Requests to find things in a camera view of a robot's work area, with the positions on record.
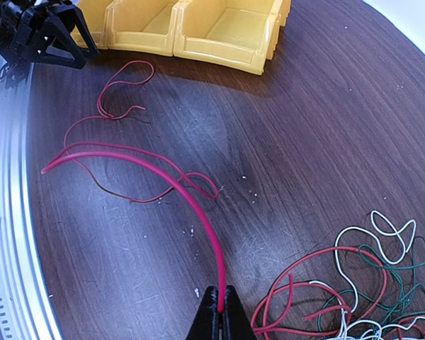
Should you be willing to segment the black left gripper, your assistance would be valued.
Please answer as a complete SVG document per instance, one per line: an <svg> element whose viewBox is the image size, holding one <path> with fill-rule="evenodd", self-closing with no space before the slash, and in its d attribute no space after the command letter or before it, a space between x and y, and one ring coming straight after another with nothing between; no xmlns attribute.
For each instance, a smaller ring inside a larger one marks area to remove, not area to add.
<svg viewBox="0 0 425 340"><path fill-rule="evenodd" d="M21 17L29 10L45 10L44 20L37 34L36 57L24 56L18 47L12 47L18 36ZM71 36L77 29L81 47ZM81 9L72 1L0 1L0 55L9 64L30 62L82 68L86 59L98 54L98 48L87 27Z"/></svg>

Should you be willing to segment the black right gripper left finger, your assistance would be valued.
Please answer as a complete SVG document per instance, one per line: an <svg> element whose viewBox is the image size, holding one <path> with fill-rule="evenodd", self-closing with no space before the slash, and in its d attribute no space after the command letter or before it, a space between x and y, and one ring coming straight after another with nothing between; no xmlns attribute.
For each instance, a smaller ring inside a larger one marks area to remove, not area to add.
<svg viewBox="0 0 425 340"><path fill-rule="evenodd" d="M209 286L205 290L186 340L218 340L219 338L218 289Z"/></svg>

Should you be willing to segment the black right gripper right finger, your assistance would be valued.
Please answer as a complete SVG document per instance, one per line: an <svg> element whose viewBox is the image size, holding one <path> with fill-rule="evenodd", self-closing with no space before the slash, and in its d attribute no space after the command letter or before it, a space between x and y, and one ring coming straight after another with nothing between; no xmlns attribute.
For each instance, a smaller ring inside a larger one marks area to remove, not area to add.
<svg viewBox="0 0 425 340"><path fill-rule="evenodd" d="M226 287L225 306L222 312L222 339L256 340L242 302L232 285Z"/></svg>

